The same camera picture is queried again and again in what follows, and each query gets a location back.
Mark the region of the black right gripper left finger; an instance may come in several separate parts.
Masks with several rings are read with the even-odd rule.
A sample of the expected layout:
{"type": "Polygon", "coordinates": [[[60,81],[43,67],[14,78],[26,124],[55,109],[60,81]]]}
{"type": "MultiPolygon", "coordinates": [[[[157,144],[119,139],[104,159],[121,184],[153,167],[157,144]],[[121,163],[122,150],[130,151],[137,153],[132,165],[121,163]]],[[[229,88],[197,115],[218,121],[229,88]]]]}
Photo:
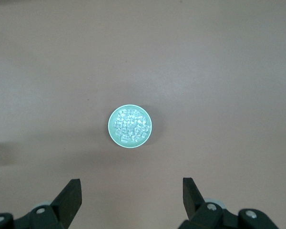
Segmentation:
{"type": "Polygon", "coordinates": [[[81,181],[72,179],[50,204],[39,204],[18,219],[0,213],[0,229],[68,229],[81,205],[81,181]]]}

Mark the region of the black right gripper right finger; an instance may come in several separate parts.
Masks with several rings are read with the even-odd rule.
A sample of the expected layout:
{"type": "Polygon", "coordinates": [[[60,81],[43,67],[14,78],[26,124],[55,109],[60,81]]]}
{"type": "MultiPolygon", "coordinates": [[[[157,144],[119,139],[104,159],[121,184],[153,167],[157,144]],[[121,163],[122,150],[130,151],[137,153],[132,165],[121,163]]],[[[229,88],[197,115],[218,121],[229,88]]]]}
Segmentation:
{"type": "Polygon", "coordinates": [[[178,229],[279,229],[264,212],[244,208],[237,215],[216,201],[206,201],[194,180],[183,178],[183,203],[188,216],[178,229]]]}

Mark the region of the pale green ceramic bowl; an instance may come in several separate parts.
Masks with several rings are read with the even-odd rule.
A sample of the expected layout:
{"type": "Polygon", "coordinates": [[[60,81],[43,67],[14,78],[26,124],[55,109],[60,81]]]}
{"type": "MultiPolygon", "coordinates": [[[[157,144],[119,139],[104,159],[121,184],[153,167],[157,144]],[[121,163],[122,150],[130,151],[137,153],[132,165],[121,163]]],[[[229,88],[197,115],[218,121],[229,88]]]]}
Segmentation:
{"type": "Polygon", "coordinates": [[[118,137],[117,137],[117,136],[115,135],[115,133],[114,133],[115,129],[113,128],[113,120],[114,120],[114,118],[116,118],[117,112],[118,112],[120,109],[122,109],[122,108],[126,108],[126,109],[127,109],[127,108],[136,108],[136,109],[138,109],[138,110],[144,112],[146,115],[148,115],[148,117],[149,117],[149,119],[150,119],[150,121],[151,121],[151,124],[152,124],[152,129],[151,129],[151,131],[150,131],[150,135],[147,137],[147,140],[150,138],[151,133],[152,133],[152,130],[153,130],[152,119],[151,119],[150,115],[147,113],[146,110],[144,110],[142,107],[140,107],[140,106],[138,106],[138,105],[134,105],[134,104],[125,104],[125,105],[122,105],[122,106],[118,107],[117,109],[115,109],[115,110],[113,111],[113,113],[112,113],[112,114],[110,115],[110,117],[109,117],[109,120],[108,120],[108,133],[109,133],[109,136],[111,137],[111,139],[113,140],[113,142],[116,143],[117,145],[123,147],[123,148],[130,148],[130,149],[131,149],[131,148],[138,148],[138,147],[144,145],[144,144],[147,142],[147,140],[141,141],[139,144],[134,144],[134,143],[122,144],[122,143],[119,141],[118,137]]]}

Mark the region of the pile of clear ice cubes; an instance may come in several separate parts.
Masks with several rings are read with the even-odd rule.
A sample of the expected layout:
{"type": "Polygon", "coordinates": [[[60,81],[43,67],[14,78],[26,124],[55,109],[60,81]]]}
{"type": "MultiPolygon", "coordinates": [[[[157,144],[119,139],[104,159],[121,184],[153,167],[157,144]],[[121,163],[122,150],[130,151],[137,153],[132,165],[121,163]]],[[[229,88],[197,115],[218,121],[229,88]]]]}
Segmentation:
{"type": "Polygon", "coordinates": [[[136,108],[122,108],[113,120],[114,133],[122,144],[139,144],[147,140],[152,129],[151,121],[136,108]]]}

